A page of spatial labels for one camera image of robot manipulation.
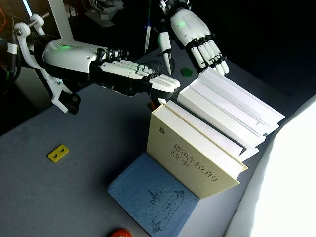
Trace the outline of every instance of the decorative border on blue book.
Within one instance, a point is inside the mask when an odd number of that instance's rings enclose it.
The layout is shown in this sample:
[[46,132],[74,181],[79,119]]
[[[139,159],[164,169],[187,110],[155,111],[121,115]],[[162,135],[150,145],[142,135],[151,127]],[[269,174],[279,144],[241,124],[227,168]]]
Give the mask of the decorative border on blue book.
[[184,191],[174,191],[169,200],[162,207],[157,216],[153,219],[152,233],[162,231],[173,214],[184,200]]

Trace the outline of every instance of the thick book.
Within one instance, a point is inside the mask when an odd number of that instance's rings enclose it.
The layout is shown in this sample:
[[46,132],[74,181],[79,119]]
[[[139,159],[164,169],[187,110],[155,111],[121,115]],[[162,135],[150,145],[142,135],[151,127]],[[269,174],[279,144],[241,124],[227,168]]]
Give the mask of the thick book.
[[231,156],[237,158],[243,151],[242,146],[238,145],[236,142],[232,141],[230,138],[226,137],[196,116],[192,115],[190,112],[183,109],[173,101],[168,101],[166,103],[166,106],[176,115],[181,117],[186,123],[194,127],[199,133],[203,134],[211,142],[213,142],[215,145],[217,145],[219,148],[221,148],[223,151],[227,152]]
[[152,112],[147,153],[200,199],[239,184],[248,169],[166,105]]
[[147,153],[108,187],[113,199],[153,237],[176,237],[199,199]]
[[271,128],[266,123],[245,111],[240,106],[231,103],[215,89],[208,87],[201,79],[196,79],[189,87],[224,112],[234,116],[240,123],[253,129],[259,135],[265,135],[270,132]]
[[226,96],[232,103],[241,106],[246,111],[268,124],[272,129],[276,129],[278,127],[277,123],[285,118],[285,116],[277,110],[212,69],[207,69],[200,73],[198,78],[203,80],[208,86]]
[[266,139],[265,136],[259,135],[244,126],[244,124],[240,123],[229,113],[225,113],[219,109],[189,86],[179,93],[177,101],[230,137],[238,137],[238,139],[236,139],[238,142],[243,140],[250,146],[256,147]]

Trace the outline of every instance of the table surface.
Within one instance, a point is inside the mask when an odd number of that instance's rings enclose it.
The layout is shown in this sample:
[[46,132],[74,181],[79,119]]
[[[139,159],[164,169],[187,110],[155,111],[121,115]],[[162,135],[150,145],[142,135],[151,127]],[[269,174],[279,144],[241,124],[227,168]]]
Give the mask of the table surface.
[[[173,43],[182,87],[193,69]],[[158,51],[141,61],[156,59]],[[282,112],[286,98],[229,63],[229,78]],[[91,85],[79,92],[77,115],[56,107],[0,137],[0,235],[4,237],[106,237],[127,228],[136,237],[147,233],[110,197],[107,186],[146,150],[151,110],[147,94],[125,97]],[[70,152],[58,163],[47,155],[60,144]],[[233,216],[266,144],[245,162],[240,185],[202,200],[180,233],[183,237],[221,237]]]

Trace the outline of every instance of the robotic arm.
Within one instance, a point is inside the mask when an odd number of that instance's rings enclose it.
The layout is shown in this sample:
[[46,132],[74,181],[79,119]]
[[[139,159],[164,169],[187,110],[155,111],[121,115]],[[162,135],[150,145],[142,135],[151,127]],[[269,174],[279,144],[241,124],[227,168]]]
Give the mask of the robotic arm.
[[[214,34],[200,18],[191,12],[189,0],[161,0],[160,8],[170,18],[172,30],[196,62],[199,71],[211,67],[222,75],[229,72],[225,62],[226,57],[213,41]],[[158,41],[164,62],[171,74],[169,62],[171,44],[167,27],[162,27]]]
[[[39,69],[52,91],[52,103],[65,113],[78,112],[80,97],[63,80],[96,83],[127,96],[146,92],[153,99],[169,99],[180,87],[179,81],[156,72],[151,65],[127,60],[128,52],[45,35],[44,20],[37,14],[32,23],[14,27],[25,61]],[[38,39],[28,45],[26,37],[34,26]]]

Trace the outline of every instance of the metal rod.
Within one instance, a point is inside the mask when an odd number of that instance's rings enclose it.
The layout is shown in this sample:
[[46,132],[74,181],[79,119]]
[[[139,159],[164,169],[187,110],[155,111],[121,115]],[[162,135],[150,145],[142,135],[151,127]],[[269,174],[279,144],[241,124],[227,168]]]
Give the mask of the metal rod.
[[[49,12],[41,16],[43,19],[45,19],[47,16],[49,16]],[[36,24],[36,21],[32,21],[30,24],[28,24],[28,27],[32,27]]]

